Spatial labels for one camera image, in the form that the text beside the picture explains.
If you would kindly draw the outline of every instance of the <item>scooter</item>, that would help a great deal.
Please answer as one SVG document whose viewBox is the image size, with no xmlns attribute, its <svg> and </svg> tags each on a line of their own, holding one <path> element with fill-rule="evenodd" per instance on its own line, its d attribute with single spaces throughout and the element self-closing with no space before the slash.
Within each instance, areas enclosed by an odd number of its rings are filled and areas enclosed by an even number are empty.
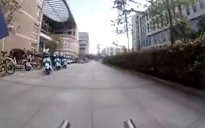
<svg viewBox="0 0 205 128">
<path fill-rule="evenodd" d="M 14 58 L 14 63 L 15 63 L 16 68 L 18 69 L 24 68 L 26 71 L 30 71 L 32 68 L 31 64 L 28 62 L 27 59 L 17 61 L 17 59 Z"/>
<path fill-rule="evenodd" d="M 60 70 L 61 69 L 61 59 L 58 55 L 58 52 L 55 52 L 53 55 L 54 58 L 54 66 L 56 70 Z"/>
<path fill-rule="evenodd" d="M 61 60 L 61 67 L 62 68 L 67 68 L 68 63 L 67 63 L 67 60 L 66 60 L 65 56 L 60 54 L 59 57 L 60 57 L 60 60 Z"/>
<path fill-rule="evenodd" d="M 49 49 L 45 49 L 43 50 L 43 66 L 44 66 L 44 72 L 47 75 L 49 75 L 52 71 L 51 64 L 52 62 L 49 54 Z"/>
</svg>

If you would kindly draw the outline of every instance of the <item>wall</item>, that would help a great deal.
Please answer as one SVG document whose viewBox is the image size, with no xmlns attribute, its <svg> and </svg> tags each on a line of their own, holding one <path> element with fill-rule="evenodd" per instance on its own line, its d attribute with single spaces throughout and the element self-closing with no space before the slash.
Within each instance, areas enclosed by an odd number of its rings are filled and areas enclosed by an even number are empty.
<svg viewBox="0 0 205 128">
<path fill-rule="evenodd" d="M 0 48 L 10 51 L 14 48 L 38 50 L 40 0 L 19 0 L 21 8 L 14 13 L 13 29 L 9 36 L 1 41 Z"/>
</svg>

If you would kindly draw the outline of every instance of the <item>tall building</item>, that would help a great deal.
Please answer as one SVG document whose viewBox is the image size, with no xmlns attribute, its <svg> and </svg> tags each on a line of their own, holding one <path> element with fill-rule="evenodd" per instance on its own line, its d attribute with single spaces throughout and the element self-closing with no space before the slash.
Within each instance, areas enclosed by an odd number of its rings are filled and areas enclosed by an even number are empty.
<svg viewBox="0 0 205 128">
<path fill-rule="evenodd" d="M 78 56 L 78 28 L 65 0 L 45 0 L 40 33 L 40 49 L 53 38 L 61 39 L 57 50 L 67 56 Z"/>
<path fill-rule="evenodd" d="M 79 56 L 89 54 L 89 33 L 79 32 Z"/>
<path fill-rule="evenodd" d="M 165 2 L 157 0 L 156 4 Z M 134 50 L 159 47 L 170 44 L 169 22 L 166 20 L 167 12 L 161 16 L 151 16 L 149 11 L 144 15 L 136 14 L 132 18 L 132 45 Z M 192 28 L 197 29 L 197 22 L 201 16 L 205 15 L 205 0 L 197 0 L 193 5 L 181 5 L 171 9 L 173 17 L 187 17 Z"/>
<path fill-rule="evenodd" d="M 16 1 L 20 8 L 14 12 L 14 23 L 8 26 L 9 36 L 0 41 L 0 48 L 5 51 L 13 48 L 37 51 L 43 0 Z"/>
</svg>

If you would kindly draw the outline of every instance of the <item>roof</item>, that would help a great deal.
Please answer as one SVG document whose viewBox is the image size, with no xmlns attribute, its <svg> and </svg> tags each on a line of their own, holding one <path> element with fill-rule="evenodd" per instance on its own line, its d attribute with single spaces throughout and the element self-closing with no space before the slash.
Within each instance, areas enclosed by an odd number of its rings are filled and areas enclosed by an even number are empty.
<svg viewBox="0 0 205 128">
<path fill-rule="evenodd" d="M 69 18 L 69 11 L 63 0 L 46 0 L 43 12 L 57 22 L 64 22 Z"/>
<path fill-rule="evenodd" d="M 66 0 L 46 0 L 43 8 L 44 15 L 60 24 L 68 23 L 76 27 L 76 22 Z"/>
</svg>

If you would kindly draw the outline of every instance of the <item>parked scooter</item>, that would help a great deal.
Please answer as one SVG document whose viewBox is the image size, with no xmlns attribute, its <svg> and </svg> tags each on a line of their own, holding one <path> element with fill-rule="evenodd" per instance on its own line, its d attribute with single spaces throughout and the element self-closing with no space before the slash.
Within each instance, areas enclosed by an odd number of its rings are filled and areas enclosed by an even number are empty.
<svg viewBox="0 0 205 128">
<path fill-rule="evenodd" d="M 60 53 L 59 57 L 60 57 L 60 60 L 61 60 L 61 67 L 62 68 L 67 68 L 68 63 L 67 63 L 67 60 L 66 60 L 65 56 L 62 53 Z"/>
<path fill-rule="evenodd" d="M 32 69 L 32 66 L 28 62 L 26 53 L 24 50 L 13 49 L 10 51 L 10 57 L 14 60 L 16 68 L 25 69 L 26 71 L 30 71 Z"/>
<path fill-rule="evenodd" d="M 60 70 L 61 69 L 61 59 L 59 57 L 59 53 L 58 52 L 54 52 L 53 59 L 54 59 L 55 69 L 56 70 Z"/>
<path fill-rule="evenodd" d="M 33 69 L 38 69 L 40 70 L 42 68 L 42 57 L 40 57 L 39 54 L 32 53 L 28 51 L 27 53 L 27 60 L 33 67 Z"/>
<path fill-rule="evenodd" d="M 43 66 L 44 66 L 44 72 L 49 75 L 52 71 L 52 62 L 50 58 L 49 49 L 43 50 Z"/>
</svg>

